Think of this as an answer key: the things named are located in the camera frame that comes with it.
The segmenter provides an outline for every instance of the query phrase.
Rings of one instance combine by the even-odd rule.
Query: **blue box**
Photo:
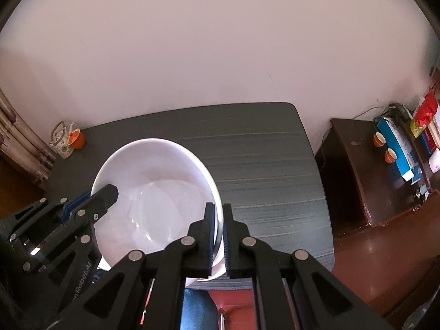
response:
[[[398,128],[391,118],[383,118],[379,121],[378,129],[385,137],[386,144],[397,155],[395,161],[399,172],[405,181],[414,177],[412,168],[418,165],[412,151],[408,138],[402,130]]]

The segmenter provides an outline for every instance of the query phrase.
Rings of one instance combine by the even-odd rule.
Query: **orange cup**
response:
[[[85,137],[79,129],[75,129],[70,133],[69,139],[67,140],[67,145],[72,146],[72,148],[80,149],[85,144]]]
[[[392,164],[392,163],[395,162],[396,160],[397,160],[397,155],[396,155],[396,153],[395,153],[392,149],[388,148],[388,149],[386,150],[386,152],[385,152],[385,161],[386,161],[388,164]]]
[[[375,133],[373,137],[373,144],[375,145],[375,147],[381,148],[385,145],[385,137],[379,132]]]

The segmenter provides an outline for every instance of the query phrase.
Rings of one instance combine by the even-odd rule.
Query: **cable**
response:
[[[378,119],[382,118],[386,113],[388,113],[388,108],[384,108],[384,110],[382,110],[382,113],[380,113],[377,117],[373,118],[373,122],[374,124],[378,123]]]
[[[324,139],[326,138],[326,136],[328,135],[328,133],[330,132],[331,127],[327,129],[327,131],[324,133],[323,135],[323,139],[321,141],[321,154],[323,155],[323,165],[319,168],[319,171],[321,172],[324,169],[324,166],[326,166],[326,156],[324,155]]]
[[[361,115],[364,115],[365,113],[369,112],[370,110],[377,109],[377,108],[395,109],[395,107],[393,107],[393,106],[392,106],[392,107],[390,107],[390,106],[377,106],[377,107],[372,107],[372,108],[370,108],[370,109],[367,109],[367,110],[364,111],[363,113],[360,113],[360,114],[356,115],[356,116],[353,117],[352,119],[359,118]]]

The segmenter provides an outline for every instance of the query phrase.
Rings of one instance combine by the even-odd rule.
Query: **teapot handle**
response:
[[[62,127],[63,127],[63,129],[62,129],[62,135],[61,135],[61,137],[58,139],[57,142],[54,142],[54,133],[55,133],[55,130],[56,130],[56,128],[58,128],[58,126],[60,126],[61,124],[62,124]],[[52,144],[53,146],[57,145],[57,144],[61,141],[61,139],[64,137],[65,128],[66,128],[66,126],[65,126],[65,124],[64,124],[64,121],[62,121],[62,120],[61,120],[58,124],[55,125],[55,127],[53,128],[52,133],[51,133],[51,143],[53,143],[53,144]]]

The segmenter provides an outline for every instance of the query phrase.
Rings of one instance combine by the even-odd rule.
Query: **red package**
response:
[[[425,100],[422,105],[417,109],[414,120],[419,127],[428,125],[437,113],[438,103],[434,96],[433,90],[430,88],[428,94],[426,94]]]

